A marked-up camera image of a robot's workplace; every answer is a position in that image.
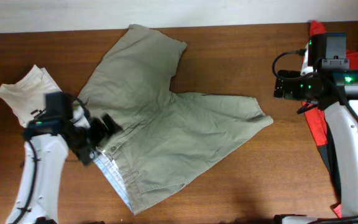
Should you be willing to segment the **khaki shorts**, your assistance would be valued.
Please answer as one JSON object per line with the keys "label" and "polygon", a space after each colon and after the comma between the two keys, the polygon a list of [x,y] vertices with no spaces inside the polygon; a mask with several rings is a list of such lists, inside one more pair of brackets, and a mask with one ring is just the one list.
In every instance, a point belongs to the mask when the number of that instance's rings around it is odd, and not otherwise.
{"label": "khaki shorts", "polygon": [[113,160],[133,214],[177,193],[273,120],[248,96],[174,93],[186,44],[132,24],[82,88],[93,116],[122,128],[102,150]]}

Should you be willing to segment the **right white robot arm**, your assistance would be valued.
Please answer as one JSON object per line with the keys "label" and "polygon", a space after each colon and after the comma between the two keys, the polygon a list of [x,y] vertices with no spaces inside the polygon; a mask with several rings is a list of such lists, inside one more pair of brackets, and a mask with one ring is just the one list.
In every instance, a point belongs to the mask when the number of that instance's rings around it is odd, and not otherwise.
{"label": "right white robot arm", "polygon": [[275,97],[306,101],[324,111],[341,185],[341,218],[275,215],[275,223],[358,223],[358,70],[281,70]]}

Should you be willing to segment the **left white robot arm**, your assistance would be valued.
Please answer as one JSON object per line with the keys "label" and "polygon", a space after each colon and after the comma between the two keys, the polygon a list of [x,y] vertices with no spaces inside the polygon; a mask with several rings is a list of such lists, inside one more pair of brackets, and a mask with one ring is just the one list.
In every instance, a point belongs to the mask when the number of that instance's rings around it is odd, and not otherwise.
{"label": "left white robot arm", "polygon": [[24,170],[7,223],[58,223],[63,167],[70,151],[87,166],[97,148],[122,128],[109,115],[101,119],[45,114],[25,128]]}

